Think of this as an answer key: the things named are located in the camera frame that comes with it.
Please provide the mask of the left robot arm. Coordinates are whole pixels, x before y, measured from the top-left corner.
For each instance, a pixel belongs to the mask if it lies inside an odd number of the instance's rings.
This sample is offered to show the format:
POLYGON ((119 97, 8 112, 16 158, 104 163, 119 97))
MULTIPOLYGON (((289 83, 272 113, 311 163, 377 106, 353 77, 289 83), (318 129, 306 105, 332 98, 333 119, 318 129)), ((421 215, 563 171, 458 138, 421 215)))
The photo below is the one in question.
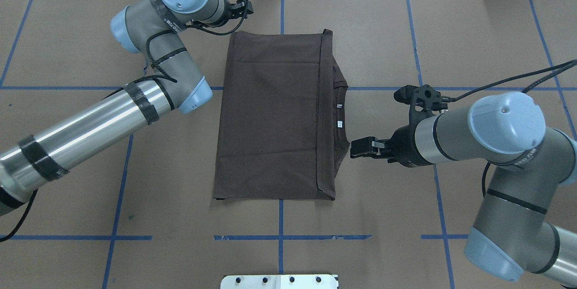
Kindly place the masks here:
POLYGON ((30 208, 42 186, 169 112, 188 114, 210 101, 212 88, 181 34, 228 36, 253 12, 251 0, 138 0, 120 10, 110 32, 124 50, 144 56, 149 73, 2 152, 1 214, 30 208))

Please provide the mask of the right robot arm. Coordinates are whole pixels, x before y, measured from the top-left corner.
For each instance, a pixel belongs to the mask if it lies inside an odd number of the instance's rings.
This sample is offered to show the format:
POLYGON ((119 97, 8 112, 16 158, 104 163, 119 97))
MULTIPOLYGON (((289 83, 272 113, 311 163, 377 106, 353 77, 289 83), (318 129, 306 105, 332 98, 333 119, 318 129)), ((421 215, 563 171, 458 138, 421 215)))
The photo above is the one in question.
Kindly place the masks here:
POLYGON ((388 139, 352 142, 351 158, 408 168, 482 158, 495 167, 464 254, 477 268, 515 282, 525 272, 576 287, 576 234, 545 220, 556 190, 576 182, 576 141, 546 125, 525 92, 485 96, 449 110, 449 98, 396 95, 409 123, 388 139))

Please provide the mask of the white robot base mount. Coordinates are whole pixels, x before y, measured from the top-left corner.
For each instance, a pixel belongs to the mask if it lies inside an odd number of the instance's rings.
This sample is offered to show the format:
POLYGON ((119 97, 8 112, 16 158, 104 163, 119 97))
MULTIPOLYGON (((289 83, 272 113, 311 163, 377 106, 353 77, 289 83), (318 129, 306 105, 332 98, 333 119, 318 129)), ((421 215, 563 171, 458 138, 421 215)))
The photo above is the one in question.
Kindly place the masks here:
POLYGON ((229 275, 223 277, 221 289, 338 289, 337 275, 229 275))

